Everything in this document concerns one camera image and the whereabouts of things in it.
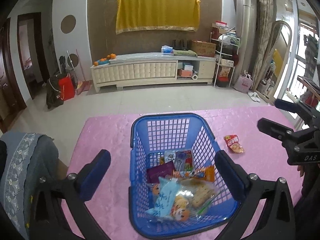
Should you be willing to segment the right hand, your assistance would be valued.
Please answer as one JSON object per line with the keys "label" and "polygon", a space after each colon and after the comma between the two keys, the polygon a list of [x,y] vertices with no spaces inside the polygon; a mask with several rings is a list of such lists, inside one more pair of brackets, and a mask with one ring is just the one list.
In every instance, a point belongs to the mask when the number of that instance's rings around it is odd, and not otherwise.
{"label": "right hand", "polygon": [[298,165],[297,171],[299,172],[300,178],[304,177],[305,174],[305,165]]}

